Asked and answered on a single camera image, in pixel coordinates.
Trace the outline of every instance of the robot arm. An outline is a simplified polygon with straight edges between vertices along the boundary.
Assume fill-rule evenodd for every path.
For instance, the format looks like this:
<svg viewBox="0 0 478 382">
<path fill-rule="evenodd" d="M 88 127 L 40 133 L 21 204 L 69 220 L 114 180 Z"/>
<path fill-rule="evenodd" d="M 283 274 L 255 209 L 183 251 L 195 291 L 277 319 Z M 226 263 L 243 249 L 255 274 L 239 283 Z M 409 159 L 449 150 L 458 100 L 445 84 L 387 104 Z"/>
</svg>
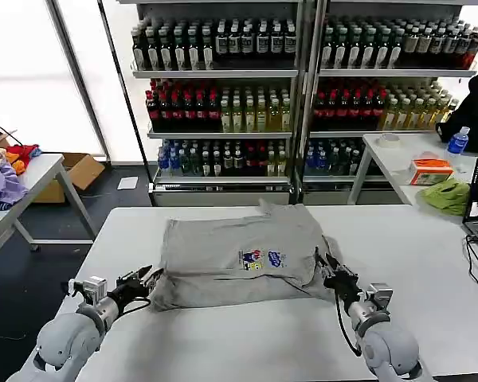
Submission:
<svg viewBox="0 0 478 382">
<path fill-rule="evenodd" d="M 37 336 L 36 352 L 7 382 L 73 382 L 89 357 L 103 342 L 113 322 L 125 315 L 133 301 L 148 301 L 163 269 L 152 266 L 117 280 L 106 293 L 106 280 L 96 277 L 84 283 L 69 282 L 68 292 L 80 292 L 84 302 L 75 313 L 61 314 L 43 326 Z"/>
<path fill-rule="evenodd" d="M 324 286 L 335 290 L 338 312 L 341 299 L 351 318 L 357 340 L 352 350 L 364 357 L 379 382 L 435 382 L 420 359 L 414 336 L 391 322 L 386 308 L 393 290 L 386 284 L 371 284 L 363 291 L 357 286 L 358 276 L 337 259 L 326 254 L 324 260 L 318 248 L 315 257 L 323 268 Z"/>
</svg>

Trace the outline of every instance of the table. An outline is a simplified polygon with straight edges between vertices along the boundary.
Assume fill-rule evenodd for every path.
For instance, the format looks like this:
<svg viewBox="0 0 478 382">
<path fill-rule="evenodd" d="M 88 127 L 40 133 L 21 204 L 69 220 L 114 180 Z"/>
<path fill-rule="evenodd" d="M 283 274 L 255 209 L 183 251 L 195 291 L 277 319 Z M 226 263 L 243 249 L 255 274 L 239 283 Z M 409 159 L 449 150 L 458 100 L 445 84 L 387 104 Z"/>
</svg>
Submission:
<svg viewBox="0 0 478 382">
<path fill-rule="evenodd" d="M 40 244 L 93 243 L 93 239 L 97 236 L 97 230 L 62 165 L 63 160 L 62 154 L 42 154 L 33 158 L 26 171 L 19 176 L 20 182 L 29 189 L 29 192 L 10 210 L 0 211 L 0 248 L 12 236 L 14 230 L 17 230 L 29 242 L 32 249 L 37 249 Z M 18 220 L 23 211 L 54 178 L 61 184 L 65 196 L 92 240 L 35 240 Z"/>
<path fill-rule="evenodd" d="M 407 185 L 404 172 L 409 168 L 411 160 L 417 158 L 425 151 L 429 151 L 443 158 L 446 144 L 441 142 L 437 134 L 399 134 L 398 137 L 401 141 L 400 146 L 398 148 L 389 149 L 380 147 L 377 144 L 379 137 L 381 137 L 381 134 L 363 135 L 366 148 L 359 163 L 358 172 L 347 203 L 349 205 L 356 204 L 370 161 L 373 159 L 403 204 L 414 205 L 422 211 L 433 211 L 437 213 L 436 209 L 428 206 L 417 195 L 420 190 L 428 186 Z M 477 157 L 478 155 L 463 153 L 460 156 L 460 167 L 464 172 L 455 172 L 453 176 L 461 181 L 470 182 Z"/>
<path fill-rule="evenodd" d="M 308 209 L 338 241 L 362 287 L 387 282 L 394 288 L 392 318 L 415 335 L 433 375 L 478 372 L 478 288 L 468 277 L 459 226 L 408 205 Z M 76 278 L 105 277 L 112 290 L 119 275 L 156 265 L 167 219 L 256 214 L 253 207 L 114 209 Z M 58 314 L 74 312 L 80 302 L 66 298 Z M 114 324 L 77 381 L 373 378 L 348 349 L 334 304 L 306 298 L 129 314 Z"/>
</svg>

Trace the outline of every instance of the green cloth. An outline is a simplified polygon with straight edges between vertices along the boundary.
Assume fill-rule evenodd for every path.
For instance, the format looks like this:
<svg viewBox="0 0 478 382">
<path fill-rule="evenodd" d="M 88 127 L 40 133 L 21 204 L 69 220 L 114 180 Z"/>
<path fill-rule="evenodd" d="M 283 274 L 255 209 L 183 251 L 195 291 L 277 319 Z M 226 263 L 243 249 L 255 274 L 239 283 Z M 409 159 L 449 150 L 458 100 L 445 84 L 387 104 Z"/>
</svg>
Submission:
<svg viewBox="0 0 478 382">
<path fill-rule="evenodd" d="M 448 215 L 463 216 L 469 199 L 469 184 L 449 177 L 421 191 L 423 199 Z"/>
</svg>

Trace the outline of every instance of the white paper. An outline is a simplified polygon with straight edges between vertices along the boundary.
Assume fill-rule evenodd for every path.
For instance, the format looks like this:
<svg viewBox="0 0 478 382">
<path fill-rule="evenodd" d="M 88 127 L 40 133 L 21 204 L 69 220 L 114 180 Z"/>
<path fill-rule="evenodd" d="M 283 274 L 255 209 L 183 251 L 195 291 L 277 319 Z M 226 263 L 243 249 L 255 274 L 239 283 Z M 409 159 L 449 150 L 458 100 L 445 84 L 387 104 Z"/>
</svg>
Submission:
<svg viewBox="0 0 478 382">
<path fill-rule="evenodd" d="M 120 179 L 117 189 L 135 189 L 138 177 L 123 177 Z"/>
</svg>

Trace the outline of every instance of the cable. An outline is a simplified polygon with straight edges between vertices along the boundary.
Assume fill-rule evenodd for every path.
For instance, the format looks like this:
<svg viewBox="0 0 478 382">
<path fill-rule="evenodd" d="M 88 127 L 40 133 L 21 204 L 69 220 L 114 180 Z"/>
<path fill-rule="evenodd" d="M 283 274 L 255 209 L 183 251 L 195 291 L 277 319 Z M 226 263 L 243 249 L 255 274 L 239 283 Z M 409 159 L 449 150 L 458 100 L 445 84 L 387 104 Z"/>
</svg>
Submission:
<svg viewBox="0 0 478 382">
<path fill-rule="evenodd" d="M 19 142 L 19 139 L 17 139 L 16 137 L 14 137 L 9 131 L 7 131 L 6 129 L 4 129 L 3 127 L 0 126 L 0 130 L 7 134 L 8 137 L 11 137 L 12 139 L 14 139 L 17 143 L 19 143 L 20 146 L 24 146 L 23 143 Z"/>
<path fill-rule="evenodd" d="M 340 304 L 339 304 L 339 299 L 338 299 L 338 292 L 335 290 L 335 302 L 336 302 L 336 313 L 338 314 L 338 322 L 340 324 L 340 329 L 342 330 L 343 337 L 345 338 L 345 341 L 349 345 L 349 348 L 351 348 L 352 352 L 355 354 L 355 356 L 360 357 L 361 356 L 361 350 L 356 349 L 353 345 L 351 340 L 349 339 L 349 336 L 347 336 L 347 332 L 345 331 L 345 327 L 343 326 L 343 321 L 342 321 L 342 312 L 340 312 Z"/>
<path fill-rule="evenodd" d="M 475 237 L 474 237 L 474 236 L 470 236 L 470 235 L 467 235 L 467 236 L 465 237 L 465 243 L 466 243 L 465 247 L 466 247 L 466 249 L 467 249 L 467 251 L 468 251 L 469 276 L 471 276 L 472 279 L 475 280 L 476 285 L 478 286 L 478 279 L 477 279 L 476 276 L 472 273 L 471 251 L 472 251 L 473 253 L 475 253 L 474 249 L 473 249 L 472 246 L 471 246 L 471 241 L 472 241 L 472 239 L 475 239 Z"/>
<path fill-rule="evenodd" d="M 133 308 L 133 309 L 130 309 L 124 313 L 122 313 L 122 315 L 120 317 L 123 317 L 125 316 L 126 314 L 130 314 L 130 313 L 133 313 L 133 312 L 136 312 L 137 310 L 140 310 L 140 309 L 143 309 L 143 308 L 147 308 L 150 304 L 151 304 L 151 300 L 149 300 L 148 298 L 135 298 L 133 301 L 144 301 L 146 302 L 147 304 L 143 304 L 142 306 L 137 306 L 136 308 Z"/>
</svg>

